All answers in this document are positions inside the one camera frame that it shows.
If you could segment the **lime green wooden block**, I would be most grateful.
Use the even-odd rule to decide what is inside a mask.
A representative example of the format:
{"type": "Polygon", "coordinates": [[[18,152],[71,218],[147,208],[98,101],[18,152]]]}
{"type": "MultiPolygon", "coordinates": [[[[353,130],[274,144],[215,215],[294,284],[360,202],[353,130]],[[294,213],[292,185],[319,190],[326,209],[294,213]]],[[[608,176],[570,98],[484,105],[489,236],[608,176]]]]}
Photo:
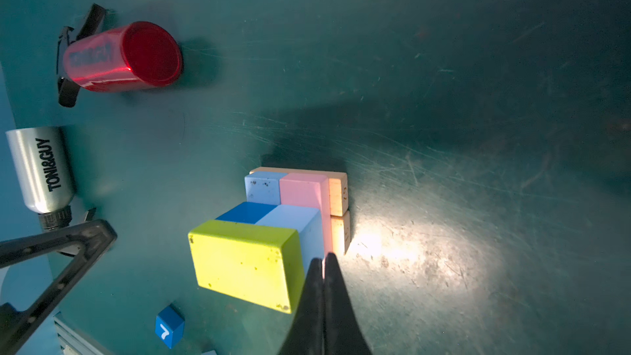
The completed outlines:
{"type": "Polygon", "coordinates": [[[305,280],[297,230],[210,220],[187,235],[197,284],[291,314],[305,280]]]}

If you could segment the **natural wood block 62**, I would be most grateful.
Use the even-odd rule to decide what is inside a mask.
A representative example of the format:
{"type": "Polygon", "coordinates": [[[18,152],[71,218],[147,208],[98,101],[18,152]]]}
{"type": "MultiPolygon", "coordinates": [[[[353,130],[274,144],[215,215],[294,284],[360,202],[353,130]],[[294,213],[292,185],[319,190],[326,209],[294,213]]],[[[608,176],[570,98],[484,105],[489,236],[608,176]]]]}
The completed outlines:
{"type": "Polygon", "coordinates": [[[288,169],[274,167],[258,167],[252,169],[249,174],[265,171],[273,173],[299,173],[299,174],[322,174],[329,179],[330,186],[330,215],[342,217],[348,211],[348,175],[344,172],[311,170],[311,169],[288,169]]]}

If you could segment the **pink wooden block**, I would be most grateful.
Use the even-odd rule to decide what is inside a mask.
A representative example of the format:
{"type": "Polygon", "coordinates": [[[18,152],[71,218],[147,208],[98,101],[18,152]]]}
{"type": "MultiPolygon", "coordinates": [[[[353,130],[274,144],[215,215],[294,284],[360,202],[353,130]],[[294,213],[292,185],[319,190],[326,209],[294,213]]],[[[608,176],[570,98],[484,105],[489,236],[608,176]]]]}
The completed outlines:
{"type": "Polygon", "coordinates": [[[320,211],[324,258],[333,252],[329,179],[323,174],[290,173],[279,181],[283,205],[311,207],[320,211]]]}

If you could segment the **light blue long block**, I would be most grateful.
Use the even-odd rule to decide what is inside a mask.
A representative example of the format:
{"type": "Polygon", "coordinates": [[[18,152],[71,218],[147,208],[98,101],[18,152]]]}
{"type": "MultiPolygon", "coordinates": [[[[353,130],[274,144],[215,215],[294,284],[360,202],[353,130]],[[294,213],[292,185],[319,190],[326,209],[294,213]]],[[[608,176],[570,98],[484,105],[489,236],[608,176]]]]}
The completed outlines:
{"type": "Polygon", "coordinates": [[[259,204],[280,205],[280,180],[286,175],[286,173],[269,171],[256,171],[248,174],[244,178],[246,200],[259,204]]]}

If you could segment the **dark blue wooden cube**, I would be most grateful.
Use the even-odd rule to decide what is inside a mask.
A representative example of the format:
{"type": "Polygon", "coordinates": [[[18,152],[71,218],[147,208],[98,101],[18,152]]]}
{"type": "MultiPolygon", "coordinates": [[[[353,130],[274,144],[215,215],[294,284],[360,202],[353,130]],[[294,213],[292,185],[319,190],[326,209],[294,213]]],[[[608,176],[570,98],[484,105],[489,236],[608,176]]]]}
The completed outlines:
{"type": "Polygon", "coordinates": [[[218,216],[216,220],[254,225],[276,207],[277,205],[243,202],[218,216]]]}

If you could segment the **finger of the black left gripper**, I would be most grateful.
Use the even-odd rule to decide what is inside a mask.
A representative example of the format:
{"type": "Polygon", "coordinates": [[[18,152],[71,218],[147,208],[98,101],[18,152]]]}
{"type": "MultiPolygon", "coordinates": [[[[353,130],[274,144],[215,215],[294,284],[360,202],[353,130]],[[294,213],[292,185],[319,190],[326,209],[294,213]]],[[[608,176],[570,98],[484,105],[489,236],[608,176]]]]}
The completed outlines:
{"type": "Polygon", "coordinates": [[[28,309],[19,312],[8,302],[1,306],[1,353],[17,353],[116,239],[117,234],[107,221],[92,220],[2,242],[2,268],[70,246],[78,247],[78,253],[28,309]]]}

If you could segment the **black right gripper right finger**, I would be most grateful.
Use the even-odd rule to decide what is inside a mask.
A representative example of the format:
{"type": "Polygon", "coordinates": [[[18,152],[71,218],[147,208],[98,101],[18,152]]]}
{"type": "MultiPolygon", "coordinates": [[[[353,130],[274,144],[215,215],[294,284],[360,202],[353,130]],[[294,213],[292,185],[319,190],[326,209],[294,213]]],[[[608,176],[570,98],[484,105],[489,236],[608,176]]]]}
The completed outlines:
{"type": "Polygon", "coordinates": [[[365,354],[371,350],[360,330],[338,258],[329,253],[324,272],[325,354],[365,354]]]}

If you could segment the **blue number seven cube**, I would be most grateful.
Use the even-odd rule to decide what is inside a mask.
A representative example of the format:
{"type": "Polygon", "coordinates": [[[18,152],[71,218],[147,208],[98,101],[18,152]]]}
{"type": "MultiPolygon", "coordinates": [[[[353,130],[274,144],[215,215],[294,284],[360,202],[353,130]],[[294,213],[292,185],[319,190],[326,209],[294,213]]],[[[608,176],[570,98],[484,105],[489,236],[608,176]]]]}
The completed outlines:
{"type": "Polygon", "coordinates": [[[182,340],[184,327],[184,317],[173,305],[169,305],[156,316],[154,332],[172,349],[182,340]]]}

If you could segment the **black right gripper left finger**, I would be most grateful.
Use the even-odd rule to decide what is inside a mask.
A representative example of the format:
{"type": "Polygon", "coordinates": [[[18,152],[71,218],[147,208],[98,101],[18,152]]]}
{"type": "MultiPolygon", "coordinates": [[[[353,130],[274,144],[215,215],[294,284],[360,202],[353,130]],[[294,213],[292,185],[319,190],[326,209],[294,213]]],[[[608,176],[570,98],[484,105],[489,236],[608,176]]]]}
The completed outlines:
{"type": "Polygon", "coordinates": [[[325,297],[322,273],[322,259],[314,258],[310,263],[297,311],[279,355],[324,353],[325,297]]]}

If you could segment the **light blue wooden cube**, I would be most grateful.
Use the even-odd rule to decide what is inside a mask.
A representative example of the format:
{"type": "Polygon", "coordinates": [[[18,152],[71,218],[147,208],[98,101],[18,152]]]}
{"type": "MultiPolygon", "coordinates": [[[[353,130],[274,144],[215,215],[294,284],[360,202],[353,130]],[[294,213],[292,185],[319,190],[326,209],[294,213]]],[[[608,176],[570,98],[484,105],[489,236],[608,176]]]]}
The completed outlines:
{"type": "Polygon", "coordinates": [[[278,205],[274,210],[258,220],[256,224],[297,230],[305,274],[307,274],[314,258],[321,261],[324,259],[325,245],[319,209],[278,205]]]}

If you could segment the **natural wood block 51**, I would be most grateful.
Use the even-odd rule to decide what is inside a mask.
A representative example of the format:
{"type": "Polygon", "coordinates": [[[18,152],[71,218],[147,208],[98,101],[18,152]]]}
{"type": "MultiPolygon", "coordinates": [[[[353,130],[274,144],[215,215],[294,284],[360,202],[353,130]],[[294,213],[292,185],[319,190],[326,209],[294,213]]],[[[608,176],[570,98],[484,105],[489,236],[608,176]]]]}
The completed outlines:
{"type": "Polygon", "coordinates": [[[343,256],[351,243],[350,211],[346,211],[343,216],[330,217],[333,253],[336,256],[343,256]]]}

